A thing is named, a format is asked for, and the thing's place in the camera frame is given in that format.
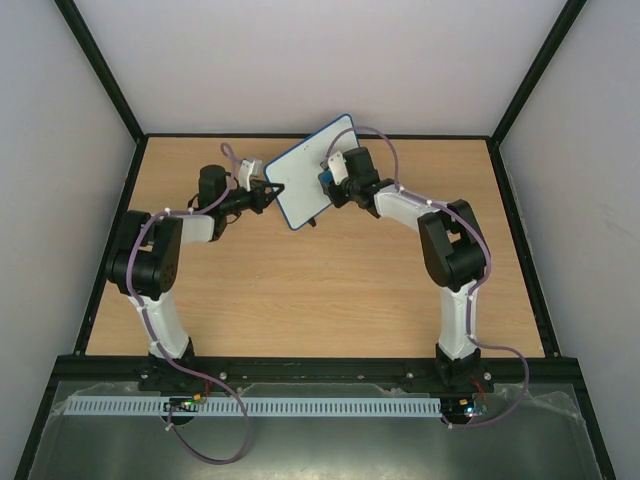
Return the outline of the blue whiteboard eraser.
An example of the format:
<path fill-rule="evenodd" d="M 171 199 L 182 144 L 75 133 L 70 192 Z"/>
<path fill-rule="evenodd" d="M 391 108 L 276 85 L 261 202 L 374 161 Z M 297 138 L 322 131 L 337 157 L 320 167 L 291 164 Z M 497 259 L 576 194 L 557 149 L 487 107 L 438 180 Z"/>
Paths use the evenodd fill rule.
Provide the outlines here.
<path fill-rule="evenodd" d="M 325 196 L 331 196 L 331 185 L 333 182 L 333 176 L 330 171 L 323 171 L 318 175 L 318 180 L 322 188 L 322 192 Z"/>

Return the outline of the blue framed whiteboard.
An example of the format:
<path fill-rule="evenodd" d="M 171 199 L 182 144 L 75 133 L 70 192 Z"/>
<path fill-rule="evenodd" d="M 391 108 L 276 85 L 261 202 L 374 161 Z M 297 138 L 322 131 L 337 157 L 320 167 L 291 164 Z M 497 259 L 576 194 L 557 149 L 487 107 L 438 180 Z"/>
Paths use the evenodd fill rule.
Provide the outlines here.
<path fill-rule="evenodd" d="M 319 181 L 319 175 L 323 172 L 321 163 L 333 140 L 342 131 L 353 126 L 352 116 L 345 113 L 264 167 L 268 182 L 285 186 L 284 191 L 278 195 L 277 202 L 291 230 L 299 230 L 331 206 Z"/>

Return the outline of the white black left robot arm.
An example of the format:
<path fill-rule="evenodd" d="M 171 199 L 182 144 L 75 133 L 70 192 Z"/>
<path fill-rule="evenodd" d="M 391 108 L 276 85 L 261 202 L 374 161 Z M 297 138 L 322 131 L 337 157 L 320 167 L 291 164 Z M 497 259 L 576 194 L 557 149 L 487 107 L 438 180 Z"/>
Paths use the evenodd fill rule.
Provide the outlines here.
<path fill-rule="evenodd" d="M 157 215 L 129 210 L 124 215 L 106 276 L 136 308 L 151 355 L 180 360 L 192 350 L 172 292 L 181 247 L 219 240 L 243 212 L 263 213 L 285 190 L 282 183 L 259 179 L 257 169 L 258 163 L 248 160 L 241 162 L 238 175 L 220 165 L 205 166 L 186 210 L 167 208 Z"/>

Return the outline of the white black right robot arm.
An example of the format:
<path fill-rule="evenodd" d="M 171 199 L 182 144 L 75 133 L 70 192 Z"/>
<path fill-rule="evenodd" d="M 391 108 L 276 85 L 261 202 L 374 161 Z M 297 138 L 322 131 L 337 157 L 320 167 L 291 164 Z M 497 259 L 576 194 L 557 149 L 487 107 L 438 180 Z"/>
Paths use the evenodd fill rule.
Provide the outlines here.
<path fill-rule="evenodd" d="M 365 147 L 328 155 L 321 167 L 319 182 L 332 205 L 352 202 L 418 233 L 426 271 L 441 289 L 436 379 L 447 391 L 460 390 L 471 379 L 467 363 L 479 357 L 477 291 L 491 271 L 490 253 L 470 204 L 426 199 L 381 179 Z"/>

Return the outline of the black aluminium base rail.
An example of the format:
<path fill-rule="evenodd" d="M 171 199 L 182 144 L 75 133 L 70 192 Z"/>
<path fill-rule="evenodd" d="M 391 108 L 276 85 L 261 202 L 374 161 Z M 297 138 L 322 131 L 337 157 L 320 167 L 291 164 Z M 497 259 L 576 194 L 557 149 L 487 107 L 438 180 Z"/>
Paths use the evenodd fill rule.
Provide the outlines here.
<path fill-rule="evenodd" d="M 232 387 L 253 384 L 364 384 L 385 390 L 402 388 L 410 393 L 445 395 L 476 393 L 478 385 L 493 392 L 496 384 L 521 384 L 524 367 L 513 358 L 480 360 L 471 373 L 445 380 L 435 359 L 302 359 L 194 357 L 188 368 L 222 380 Z M 570 384 L 585 388 L 576 359 L 531 358 L 529 385 Z M 147 359 L 137 368 L 140 386 L 162 392 L 195 392 L 203 380 L 187 375 L 166 361 Z"/>

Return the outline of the black cage frame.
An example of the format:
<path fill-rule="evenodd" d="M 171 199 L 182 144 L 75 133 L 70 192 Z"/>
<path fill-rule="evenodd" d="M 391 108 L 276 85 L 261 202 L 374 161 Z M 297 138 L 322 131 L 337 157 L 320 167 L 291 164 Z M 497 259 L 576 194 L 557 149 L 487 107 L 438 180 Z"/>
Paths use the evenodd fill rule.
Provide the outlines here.
<path fill-rule="evenodd" d="M 111 247 L 114 244 L 117 228 L 124 218 L 125 209 L 128 207 L 132 198 L 135 182 L 143 162 L 143 155 L 151 136 L 141 129 L 138 121 L 135 119 L 133 111 L 117 84 L 111 69 L 76 3 L 73 1 L 59 1 L 56 6 L 136 145 L 106 243 L 108 247 Z M 524 224 L 520 213 L 516 210 L 515 195 L 507 179 L 505 163 L 500 152 L 501 143 L 505 140 L 507 133 L 526 105 L 534 88 L 539 83 L 583 7 L 584 4 L 581 1 L 568 1 L 565 3 L 531 66 L 527 70 L 513 99 L 510 101 L 495 132 L 485 137 L 484 140 L 488 148 L 489 158 L 494 170 L 494 176 L 511 231 L 520 269 L 524 276 L 529 300 L 533 308 L 536 328 L 542 341 L 543 358 L 530 362 L 533 369 L 534 380 L 537 383 L 570 383 L 573 385 L 577 394 L 581 414 L 586 421 L 587 432 L 594 450 L 599 472 L 603 478 L 612 479 L 615 476 L 614 469 L 578 361 L 575 358 L 564 357 L 560 353 L 546 300 L 533 263 L 530 247 L 525 239 Z M 18 479 L 26 479 L 34 471 L 34 461 L 45 430 L 45 417 L 53 405 L 54 389 L 61 381 L 70 379 L 130 379 L 134 373 L 139 371 L 143 363 L 143 359 L 140 356 L 128 356 L 123 359 L 117 359 L 114 356 L 98 356 L 95 359 L 90 359 L 86 354 L 89 337 L 95 324 L 98 303 L 106 284 L 105 271 L 106 267 L 101 265 L 91 291 L 86 312 L 83 316 L 73 353 L 70 355 L 62 355 L 56 360 L 16 470 L 15 476 Z"/>

